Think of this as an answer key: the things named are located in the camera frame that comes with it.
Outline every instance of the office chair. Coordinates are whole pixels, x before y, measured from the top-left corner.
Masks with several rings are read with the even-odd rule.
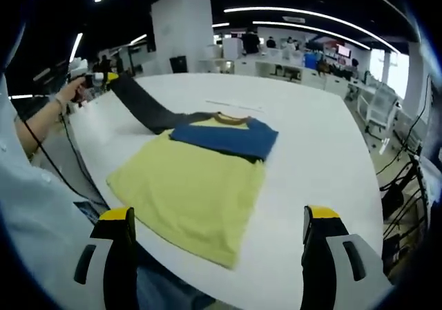
[[[397,101],[396,93],[386,84],[381,84],[371,99],[365,93],[361,93],[358,96],[357,111],[365,122],[367,127],[365,131],[375,136],[369,131],[370,126],[375,126],[380,135],[375,137],[383,139],[386,132],[390,129],[398,110],[396,106]]]

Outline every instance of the folded shirt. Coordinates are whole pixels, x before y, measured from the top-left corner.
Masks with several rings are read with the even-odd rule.
[[[198,122],[200,127],[244,124]],[[265,165],[173,141],[171,130],[146,143],[107,177],[113,193],[152,231],[191,253],[234,267],[264,182]]]
[[[179,125],[171,133],[171,139],[194,146],[220,151],[238,156],[256,157],[266,160],[275,144],[278,132],[254,118],[237,119],[221,114],[215,115],[220,124],[243,125],[244,128],[199,126],[197,124]]]

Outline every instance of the wristwatch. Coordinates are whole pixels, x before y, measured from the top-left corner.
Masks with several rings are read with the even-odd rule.
[[[68,105],[68,102],[63,98],[63,96],[60,95],[60,93],[57,93],[55,95],[55,101],[58,104],[60,104],[62,115],[65,115],[66,114],[66,106]]]

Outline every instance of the person's hand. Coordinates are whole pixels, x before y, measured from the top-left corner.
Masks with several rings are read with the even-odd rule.
[[[59,95],[66,102],[74,98],[76,93],[79,93],[79,95],[83,97],[85,89],[83,84],[85,80],[84,77],[79,77],[78,79],[73,80],[59,91]]]

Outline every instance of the white pillar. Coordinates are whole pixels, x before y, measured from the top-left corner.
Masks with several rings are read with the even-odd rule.
[[[411,117],[415,118],[421,114],[425,105],[425,111],[421,119],[426,123],[430,114],[431,88],[427,76],[428,67],[424,64],[418,43],[409,42],[408,51],[410,54],[410,65],[408,68],[407,92],[403,100],[403,109]]]
[[[388,72],[390,71],[390,57],[392,54],[390,52],[385,52],[384,54],[384,68],[382,69],[382,82],[384,84],[388,83]]]
[[[197,72],[204,49],[213,44],[210,0],[159,0],[152,4],[152,22],[162,73],[172,72],[169,58],[178,56],[186,56],[189,72]]]

